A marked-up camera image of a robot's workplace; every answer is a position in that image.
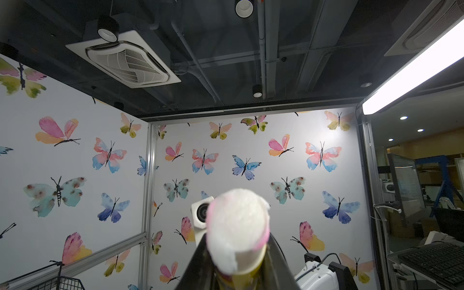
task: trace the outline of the keyboard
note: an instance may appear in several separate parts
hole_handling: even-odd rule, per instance
[[[401,263],[453,290],[464,290],[464,247],[432,243],[398,255]]]

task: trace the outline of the camera lens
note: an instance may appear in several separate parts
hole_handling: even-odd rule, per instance
[[[206,210],[208,209],[209,203],[204,203],[197,209],[197,218],[200,222],[206,222]]]

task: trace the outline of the security camera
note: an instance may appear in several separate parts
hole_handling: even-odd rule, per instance
[[[192,212],[193,231],[195,232],[195,243],[197,246],[206,233],[206,213],[209,204],[212,203],[213,200],[214,197],[210,196],[204,200],[193,203],[190,208]]]

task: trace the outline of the ceiling air conditioner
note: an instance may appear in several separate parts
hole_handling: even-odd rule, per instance
[[[411,15],[417,9],[430,2],[425,10],[410,24]],[[403,32],[395,44],[385,53],[385,56],[417,53],[443,33],[454,22],[464,15],[464,0],[412,0],[393,21],[394,32]]]
[[[87,24],[84,39],[95,39],[68,44],[66,47],[130,88],[180,82],[166,64],[170,64],[169,51],[156,34],[148,29],[148,24],[134,25],[133,16],[128,14],[116,15],[114,18],[120,27],[146,27],[144,36],[149,39],[158,54],[140,36],[139,32],[144,33],[143,30],[119,33],[118,41],[110,43],[96,34],[97,28],[93,21]]]

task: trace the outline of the watercolor butterfly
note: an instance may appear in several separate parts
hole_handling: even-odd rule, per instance
[[[285,134],[282,138],[282,145],[279,144],[275,139],[271,139],[269,141],[269,147],[271,148],[269,150],[269,155],[271,156],[279,156],[284,154],[287,151],[293,152],[293,147],[290,149],[287,149],[287,144],[289,143],[290,140],[290,135]]]
[[[325,244],[314,234],[313,229],[307,221],[300,223],[300,240],[293,237],[290,241],[299,243],[308,252],[311,251],[323,251],[325,250]]]
[[[323,191],[322,195],[324,197],[324,203],[329,205],[328,209],[322,211],[326,218],[333,219],[334,216],[338,216],[338,220],[342,224],[347,224],[351,221],[351,218],[346,213],[354,213],[361,203],[359,202],[347,202],[342,204],[342,201],[345,198],[338,198],[337,201],[332,195],[330,195],[327,191]]]
[[[24,192],[34,199],[31,201],[31,208],[37,212],[37,216],[46,217],[55,206],[55,197],[58,200],[58,207],[63,200],[67,206],[76,206],[81,200],[82,190],[78,187],[83,186],[87,181],[84,177],[77,177],[60,185],[61,176],[58,183],[53,179],[55,188],[44,183],[29,184],[24,187]]]
[[[174,181],[174,185],[172,183],[165,183],[163,185],[164,189],[166,189],[166,197],[169,199],[170,202],[174,201],[174,198],[181,197],[185,199],[187,197],[188,188],[185,187],[190,182],[189,179],[184,179],[177,182],[177,179]]]
[[[351,272],[351,276],[357,276],[359,281],[361,283],[366,284],[367,282],[370,281],[370,277],[366,274],[366,272],[372,272],[374,269],[374,262],[369,261],[369,262],[364,262],[359,264],[359,259],[356,260],[356,257],[354,258],[354,261],[350,259],[347,255],[345,254],[340,254],[340,259],[342,259],[342,264],[347,266],[349,268],[349,271]]]
[[[139,156],[139,159],[140,159],[141,167],[139,169],[137,169],[137,174],[145,176],[145,173],[147,171],[147,162],[145,161],[145,159],[142,156]]]
[[[263,122],[265,118],[266,118],[266,115],[255,116],[254,120],[250,118],[245,118],[245,119],[242,119],[240,123],[244,123],[247,126],[250,126],[248,130],[253,131],[253,133],[256,135],[256,132],[258,130],[261,130],[264,132],[264,130],[266,129],[267,122]]]
[[[232,155],[232,157],[234,158],[235,163],[237,164],[237,167],[232,168],[232,174],[233,175],[239,175],[241,173],[241,176],[243,176],[243,174],[245,174],[245,177],[248,180],[255,179],[255,175],[251,171],[255,170],[255,168],[258,167],[261,164],[261,162],[248,163],[248,161],[250,161],[250,159],[246,159],[246,162],[243,162],[236,155]]]
[[[324,144],[321,144],[321,149],[318,149],[314,146],[314,144],[306,143],[306,154],[310,155],[306,160],[306,163],[308,164],[308,168],[311,170],[314,170],[318,164],[319,166],[322,164],[329,172],[337,168],[337,163],[335,163],[331,158],[338,157],[342,148],[331,147],[324,151]]]
[[[86,249],[83,243],[81,235],[77,232],[66,238],[63,249],[63,258],[61,260],[63,264],[71,264],[92,254],[92,250]]]
[[[161,265],[160,271],[161,271],[162,275],[160,275],[160,281],[163,282],[163,283],[169,283],[174,279],[179,280],[178,278],[180,276],[175,277],[176,270],[177,270],[177,262],[173,263],[173,265],[171,266],[171,271],[170,272],[169,272],[169,269],[167,268],[167,266],[165,264]]]
[[[161,245],[158,245],[158,243],[162,236],[162,231],[157,232],[156,235],[155,233],[151,235],[151,250],[153,251],[153,253],[155,253],[155,255],[158,255],[158,252],[160,251]]]
[[[155,214],[153,215],[153,217],[155,217],[155,216],[156,216],[156,212],[158,211],[158,208],[160,208],[160,206],[161,206],[162,204],[163,204],[163,203],[160,203],[160,205],[159,205],[159,206],[156,206],[156,202],[153,202],[153,208],[155,208],[155,207],[156,207],[156,211],[155,211]]]
[[[327,116],[327,120],[332,121],[327,128],[330,130],[335,130],[337,127],[340,127],[343,131],[348,131],[350,129],[350,125],[348,123],[353,119],[354,112],[351,114],[347,114],[343,117],[342,113],[335,115],[334,113],[330,113],[329,111],[325,111],[324,114]]]
[[[106,147],[106,144],[100,138],[95,138],[95,140],[96,143],[93,149],[100,154],[97,154],[92,158],[93,167],[96,170],[99,170],[103,164],[105,167],[108,164],[108,168],[110,169],[111,173],[118,171],[120,165],[117,160],[122,160],[127,151],[120,149],[113,151],[113,146],[115,145],[114,143],[111,143],[111,148],[108,150],[108,147]]]
[[[119,199],[116,199],[116,201],[113,202],[111,197],[109,197],[106,193],[102,193],[102,206],[105,207],[105,210],[97,215],[98,219],[106,221],[108,217],[111,217],[111,221],[113,223],[118,222],[121,219],[119,212],[125,210],[130,203],[130,200],[126,200],[117,204],[118,200]]]
[[[226,132],[229,131],[232,128],[231,123],[228,123],[226,126],[222,127],[222,123],[220,123],[219,126],[218,126],[215,123],[210,122],[209,126],[211,127],[211,130],[213,130],[213,132],[210,135],[211,138],[216,139],[219,136],[219,138],[221,138],[221,140],[224,140],[225,138],[227,138]]]
[[[208,149],[204,150],[204,154],[201,154],[197,150],[193,150],[193,155],[192,159],[196,160],[194,163],[192,163],[192,170],[193,172],[197,173],[200,169],[205,169],[205,173],[209,175],[211,172],[214,171],[214,167],[211,165],[211,163],[216,162],[216,159],[219,156],[219,153],[212,153],[209,155],[206,155],[206,151]]]
[[[175,151],[173,150],[171,146],[167,146],[166,147],[167,155],[166,157],[164,157],[164,159],[166,159],[167,161],[174,161],[174,159],[176,159],[177,157],[183,157],[182,156],[184,155],[183,153],[179,154],[181,147],[182,147],[182,142],[177,143],[177,145],[175,146]]]
[[[105,277],[108,277],[109,275],[113,274],[113,270],[116,270],[116,273],[121,272],[124,269],[124,263],[123,261],[127,258],[127,256],[130,253],[130,249],[127,249],[124,253],[121,255],[114,256],[110,259],[108,259],[105,264],[110,265],[108,269],[105,271],[104,275]]]
[[[4,235],[7,231],[9,231],[9,230],[11,230],[12,228],[14,228],[15,226],[16,226],[16,223],[12,223],[8,228],[6,228],[6,230],[4,230],[4,231],[2,231],[2,232],[0,233],[0,238],[3,238],[3,235]]]
[[[0,146],[0,154],[8,154],[8,151],[12,151],[12,150],[13,149],[11,148]]]
[[[36,81],[47,77],[43,73],[31,68],[24,69],[22,64],[19,64],[18,70],[4,59],[0,58],[0,74],[11,76],[0,76],[0,83],[6,87],[7,95],[16,93],[19,90],[19,87],[21,87],[21,90],[26,90],[26,94],[29,97],[35,99],[37,98],[37,95],[41,93],[40,90],[47,89],[41,84],[36,83]]]
[[[180,231],[176,229],[175,233],[179,234],[184,239],[186,245],[187,242],[195,241],[195,232],[193,231],[192,224],[190,223],[190,219],[188,217],[184,217],[182,219],[182,226]]]
[[[64,125],[63,134],[63,132],[58,127],[57,123],[55,122],[55,120],[53,120],[52,117],[43,117],[39,120],[39,125],[42,128],[42,130],[45,131],[45,133],[38,132],[35,135],[35,139],[45,144],[55,144],[55,146],[65,142],[74,142],[76,144],[79,144],[76,142],[76,140],[80,140],[80,138],[69,139],[71,137],[72,132],[74,132],[74,129],[76,129],[78,124],[79,122],[76,119],[71,119],[67,121]]]
[[[121,122],[124,124],[124,126],[120,128],[121,132],[123,132],[124,134],[127,134],[127,132],[129,132],[129,136],[131,136],[132,138],[135,138],[135,136],[137,136],[135,132],[142,128],[141,124],[132,124],[133,120],[130,120],[129,122],[129,119],[126,117],[124,113],[121,113]]]
[[[285,186],[281,182],[271,182],[271,188],[275,190],[274,197],[279,201],[280,204],[284,204],[287,201],[287,194],[289,198],[292,196],[297,200],[303,199],[304,188],[300,185],[304,184],[306,180],[304,177],[296,177],[295,179],[288,182],[281,178],[285,182]]]
[[[166,125],[160,125],[158,126],[158,137],[161,139],[164,139],[164,135],[166,135],[166,131],[164,130],[166,128]]]

